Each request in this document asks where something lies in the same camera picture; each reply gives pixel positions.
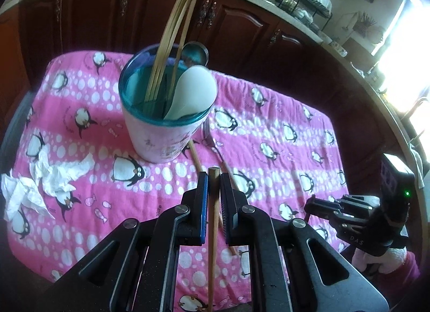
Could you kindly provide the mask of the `right hand white glove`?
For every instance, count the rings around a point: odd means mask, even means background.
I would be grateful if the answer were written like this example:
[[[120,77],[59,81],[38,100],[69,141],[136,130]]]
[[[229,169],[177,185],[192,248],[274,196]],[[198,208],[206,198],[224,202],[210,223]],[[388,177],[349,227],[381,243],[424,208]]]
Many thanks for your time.
[[[390,248],[379,257],[365,253],[360,249],[355,249],[352,257],[352,265],[360,272],[364,272],[368,265],[376,265],[378,267],[378,273],[389,274],[400,268],[405,263],[406,259],[406,248]]]

